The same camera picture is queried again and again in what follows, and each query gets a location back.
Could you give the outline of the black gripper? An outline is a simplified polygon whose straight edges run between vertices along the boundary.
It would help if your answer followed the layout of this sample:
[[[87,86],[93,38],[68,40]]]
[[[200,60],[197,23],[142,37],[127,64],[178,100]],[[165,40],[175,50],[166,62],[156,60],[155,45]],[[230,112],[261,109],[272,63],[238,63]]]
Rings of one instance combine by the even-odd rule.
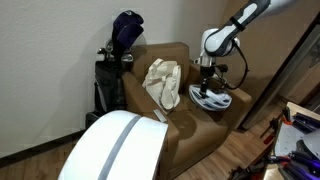
[[[209,79],[216,75],[216,71],[219,70],[222,74],[228,71],[228,66],[226,64],[212,65],[210,67],[200,67],[201,75],[201,88],[207,89],[209,86]]]

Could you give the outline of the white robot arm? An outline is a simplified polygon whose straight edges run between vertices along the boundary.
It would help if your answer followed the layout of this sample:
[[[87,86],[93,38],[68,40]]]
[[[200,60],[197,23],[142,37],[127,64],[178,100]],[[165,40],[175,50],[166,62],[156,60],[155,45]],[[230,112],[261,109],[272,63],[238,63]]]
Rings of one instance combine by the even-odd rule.
[[[200,50],[201,90],[208,87],[208,79],[213,75],[216,57],[224,57],[239,47],[236,36],[253,20],[271,16],[294,4],[297,0],[248,0],[221,27],[208,29],[203,33]]]

